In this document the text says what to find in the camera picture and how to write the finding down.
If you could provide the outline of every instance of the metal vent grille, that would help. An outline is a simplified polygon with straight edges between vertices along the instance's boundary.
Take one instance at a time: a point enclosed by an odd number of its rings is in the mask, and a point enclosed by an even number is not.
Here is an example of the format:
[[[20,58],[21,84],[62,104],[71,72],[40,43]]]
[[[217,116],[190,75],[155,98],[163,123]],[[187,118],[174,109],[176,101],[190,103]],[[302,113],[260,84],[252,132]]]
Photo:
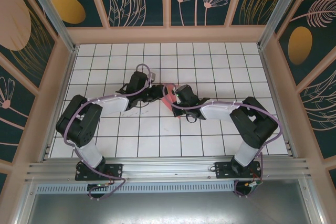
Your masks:
[[[36,194],[87,194],[88,184],[39,185]],[[108,193],[117,185],[109,186],[92,193]],[[115,193],[192,193],[210,191],[233,191],[234,182],[190,182],[190,183],[127,183]]]

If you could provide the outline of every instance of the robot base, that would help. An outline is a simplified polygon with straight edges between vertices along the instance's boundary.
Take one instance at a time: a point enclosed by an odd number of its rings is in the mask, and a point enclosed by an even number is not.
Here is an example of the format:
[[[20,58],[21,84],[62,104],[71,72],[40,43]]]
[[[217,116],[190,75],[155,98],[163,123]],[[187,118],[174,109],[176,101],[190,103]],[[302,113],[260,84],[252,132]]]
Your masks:
[[[122,164],[105,164],[105,167],[102,173],[121,178]],[[93,171],[91,171],[85,164],[79,163],[78,165],[76,165],[75,180],[76,181],[100,181],[100,180],[109,180],[109,178],[100,176],[94,173]]]
[[[253,161],[248,166],[249,168],[237,175],[231,168],[231,162],[216,162],[213,172],[216,173],[216,178],[253,178],[253,173],[258,177],[261,176],[260,162]]]

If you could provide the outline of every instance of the pink object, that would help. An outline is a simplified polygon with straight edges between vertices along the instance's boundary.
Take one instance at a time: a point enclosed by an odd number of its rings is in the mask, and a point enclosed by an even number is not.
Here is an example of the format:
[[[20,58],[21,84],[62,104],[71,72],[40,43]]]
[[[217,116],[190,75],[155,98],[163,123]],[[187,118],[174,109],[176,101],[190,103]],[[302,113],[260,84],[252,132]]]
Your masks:
[[[174,86],[173,85],[167,85],[167,91],[168,91],[168,94],[165,96],[171,103],[174,103],[176,102],[176,96],[173,94],[173,88]],[[164,105],[167,106],[168,109],[170,109],[172,112],[173,112],[173,109],[172,109],[172,106],[169,104],[169,102],[166,100],[166,99],[161,99],[161,101],[163,102]]]

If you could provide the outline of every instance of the beige circle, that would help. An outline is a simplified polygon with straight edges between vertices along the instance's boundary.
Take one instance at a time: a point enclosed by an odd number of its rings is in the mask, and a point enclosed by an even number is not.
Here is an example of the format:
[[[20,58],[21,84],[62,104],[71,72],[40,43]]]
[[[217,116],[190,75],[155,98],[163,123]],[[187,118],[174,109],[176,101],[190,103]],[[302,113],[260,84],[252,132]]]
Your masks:
[[[300,65],[308,57],[313,44],[313,37],[309,29],[299,26],[290,35],[288,42],[289,60]]]
[[[58,15],[65,22],[78,24],[84,21],[84,7],[77,0],[51,0]]]
[[[24,0],[0,0],[0,45],[18,51],[30,38],[31,21]]]

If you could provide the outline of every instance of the white grid tile floor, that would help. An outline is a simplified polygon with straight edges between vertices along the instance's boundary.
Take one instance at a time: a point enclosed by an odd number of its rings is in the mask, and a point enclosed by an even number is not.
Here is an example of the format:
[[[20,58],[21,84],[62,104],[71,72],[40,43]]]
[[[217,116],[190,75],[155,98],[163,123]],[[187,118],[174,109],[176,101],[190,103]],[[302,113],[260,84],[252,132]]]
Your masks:
[[[76,94],[113,94],[140,63],[149,65],[156,83],[189,84],[200,98],[220,101],[254,96],[271,114],[277,113],[255,43],[80,45],[62,112]],[[243,141],[233,123],[189,123],[185,117],[174,118],[161,101],[101,118],[94,140],[105,157],[228,156]],[[288,155],[282,137],[263,153]],[[55,133],[48,156],[76,155]]]

